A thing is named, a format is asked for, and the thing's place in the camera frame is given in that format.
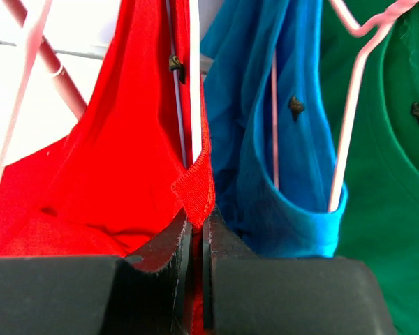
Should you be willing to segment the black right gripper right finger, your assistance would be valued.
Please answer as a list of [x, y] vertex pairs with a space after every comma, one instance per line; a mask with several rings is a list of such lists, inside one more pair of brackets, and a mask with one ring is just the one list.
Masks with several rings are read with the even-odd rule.
[[347, 258], [263, 258], [214, 210], [203, 226], [210, 334], [393, 335], [374, 274]]

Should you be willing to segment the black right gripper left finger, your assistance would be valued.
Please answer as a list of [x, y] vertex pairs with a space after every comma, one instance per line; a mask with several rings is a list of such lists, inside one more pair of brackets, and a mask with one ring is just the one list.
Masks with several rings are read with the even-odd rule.
[[191, 239], [180, 211], [125, 258], [0, 258], [0, 334], [189, 334]]

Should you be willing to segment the red t-shirt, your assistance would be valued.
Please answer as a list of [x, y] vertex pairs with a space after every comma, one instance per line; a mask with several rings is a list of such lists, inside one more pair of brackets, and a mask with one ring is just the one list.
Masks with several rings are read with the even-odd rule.
[[[188, 167], [182, 163], [166, 1], [122, 1], [91, 100], [70, 133], [8, 165], [0, 182], [0, 258], [125, 258], [183, 211], [192, 254], [215, 205], [200, 83], [203, 149], [191, 153], [189, 1], [170, 1]], [[191, 332], [202, 334], [193, 280]]]

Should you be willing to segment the light blue wire hanger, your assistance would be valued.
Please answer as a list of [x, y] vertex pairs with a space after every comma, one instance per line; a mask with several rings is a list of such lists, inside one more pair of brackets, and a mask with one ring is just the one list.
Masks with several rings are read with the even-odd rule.
[[[179, 138], [181, 145], [182, 163], [187, 168], [187, 150], [184, 136], [184, 125], [182, 117], [182, 102], [179, 92], [179, 83], [185, 83], [185, 70], [179, 62], [175, 52], [175, 35], [172, 24], [172, 14], [170, 1], [166, 1], [166, 10], [168, 16], [168, 26], [170, 32], [169, 70], [173, 74], [175, 101], [177, 106], [177, 119], [179, 128]], [[198, 1], [189, 1], [190, 10], [190, 55], [189, 55], [189, 74], [190, 74], [190, 106], [191, 106], [191, 153], [192, 163], [195, 163], [203, 149], [202, 140], [202, 117], [201, 117], [201, 94], [200, 94], [200, 14]]]

